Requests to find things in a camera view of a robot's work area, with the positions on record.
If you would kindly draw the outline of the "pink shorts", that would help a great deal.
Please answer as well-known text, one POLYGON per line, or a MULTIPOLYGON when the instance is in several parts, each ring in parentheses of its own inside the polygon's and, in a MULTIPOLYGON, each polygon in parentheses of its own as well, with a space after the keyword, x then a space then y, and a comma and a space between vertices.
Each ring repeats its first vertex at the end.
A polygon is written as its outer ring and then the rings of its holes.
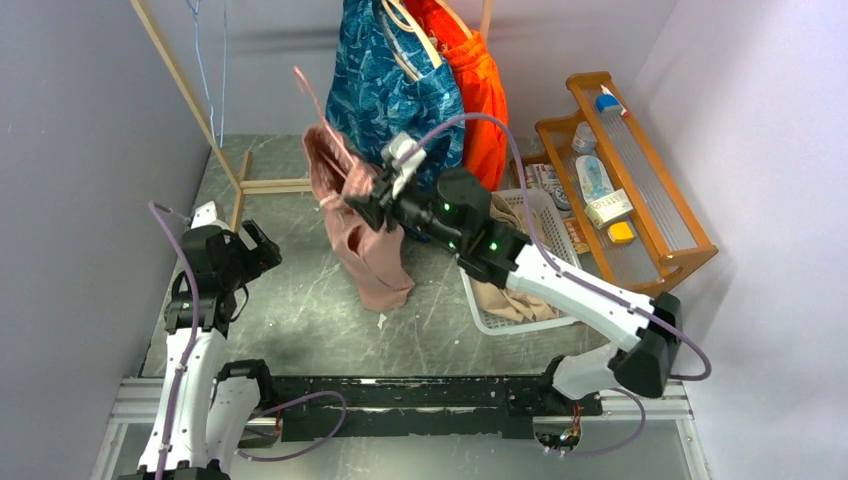
POLYGON ((415 282, 402 265, 404 232, 373 230, 345 201, 368 193, 380 170, 339 146, 325 127, 308 128, 302 145, 330 245, 353 277, 363 307, 385 312, 405 305, 415 282))

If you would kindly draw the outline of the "blue patterned shorts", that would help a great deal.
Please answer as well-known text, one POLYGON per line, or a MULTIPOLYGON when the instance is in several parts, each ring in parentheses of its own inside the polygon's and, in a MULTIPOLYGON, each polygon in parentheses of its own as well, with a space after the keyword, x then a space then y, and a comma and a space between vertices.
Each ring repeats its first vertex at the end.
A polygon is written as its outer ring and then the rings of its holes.
POLYGON ((443 61, 433 69, 415 36, 399 30, 384 15, 380 1, 344 2, 325 106, 329 123, 368 160, 380 164, 381 150, 400 132, 421 139, 463 114, 459 87, 443 61), (410 82, 395 63, 388 27, 396 45, 423 74, 420 81, 410 82))

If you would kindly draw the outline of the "pink hanger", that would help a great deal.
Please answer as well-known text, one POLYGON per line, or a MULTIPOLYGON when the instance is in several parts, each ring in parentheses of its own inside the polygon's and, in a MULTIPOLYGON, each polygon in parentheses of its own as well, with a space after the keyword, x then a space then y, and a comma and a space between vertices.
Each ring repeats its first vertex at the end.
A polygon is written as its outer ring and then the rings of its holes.
POLYGON ((294 66, 292 71, 301 92, 312 101, 318 118, 318 123, 308 127, 301 137, 316 198, 368 193, 373 186, 368 167, 349 148, 344 136, 330 125, 322 102, 301 68, 294 66))

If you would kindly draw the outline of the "beige shorts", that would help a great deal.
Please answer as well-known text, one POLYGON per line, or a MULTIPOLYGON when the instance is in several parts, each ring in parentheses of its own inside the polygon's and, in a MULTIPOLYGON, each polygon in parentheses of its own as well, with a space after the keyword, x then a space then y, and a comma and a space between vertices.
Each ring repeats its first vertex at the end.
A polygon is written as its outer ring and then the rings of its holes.
MULTIPOLYGON (((492 194, 490 214, 493 219, 529 235, 532 224, 544 246, 549 245, 548 236, 543 231, 540 215, 531 209, 528 220, 523 206, 511 205, 501 192, 492 194)), ((561 311, 544 302, 541 298, 513 289, 500 289, 489 283, 470 279, 470 286, 477 306, 485 312, 513 322, 527 323, 552 320, 561 317, 561 311)))

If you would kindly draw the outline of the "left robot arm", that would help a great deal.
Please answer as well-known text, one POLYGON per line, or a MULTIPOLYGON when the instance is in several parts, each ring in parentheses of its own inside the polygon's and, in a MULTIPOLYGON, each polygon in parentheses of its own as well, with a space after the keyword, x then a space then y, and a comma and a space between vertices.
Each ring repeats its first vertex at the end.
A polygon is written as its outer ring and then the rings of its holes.
POLYGON ((228 478, 250 416, 275 406, 265 361, 222 360, 236 292, 282 260, 255 221, 242 228, 253 247, 219 221, 194 221, 177 243, 184 268, 165 313, 166 374, 134 479, 228 478))

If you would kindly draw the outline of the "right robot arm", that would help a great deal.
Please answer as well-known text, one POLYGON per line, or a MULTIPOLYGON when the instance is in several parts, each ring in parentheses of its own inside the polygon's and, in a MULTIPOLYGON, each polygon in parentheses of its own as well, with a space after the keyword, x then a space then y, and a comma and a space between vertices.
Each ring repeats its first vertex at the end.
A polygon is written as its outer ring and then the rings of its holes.
POLYGON ((431 193, 394 189, 386 171, 345 202, 374 230, 403 226, 452 252, 471 278, 540 298, 607 339, 557 362, 539 391, 542 406, 562 414, 592 392, 619 387, 646 398, 664 394, 680 341, 679 300, 625 290, 557 258, 540 242, 490 215, 491 194, 462 167, 443 172, 431 193))

